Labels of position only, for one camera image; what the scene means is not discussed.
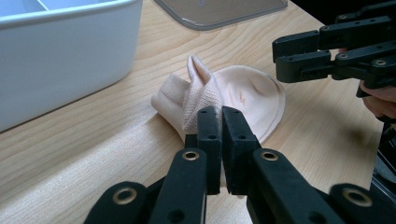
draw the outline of wooden table surface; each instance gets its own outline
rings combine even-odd
[[[0,133],[0,223],[81,223],[107,188],[152,184],[183,143],[150,98],[170,74],[188,79],[189,55],[211,71],[242,64],[274,77],[272,41],[320,26],[289,1],[282,11],[199,32],[145,0],[126,78]],[[382,124],[355,97],[358,80],[283,85],[284,117],[262,146],[285,154],[325,192],[343,182],[368,189]],[[251,222],[245,200],[225,189],[208,197],[206,221]]]

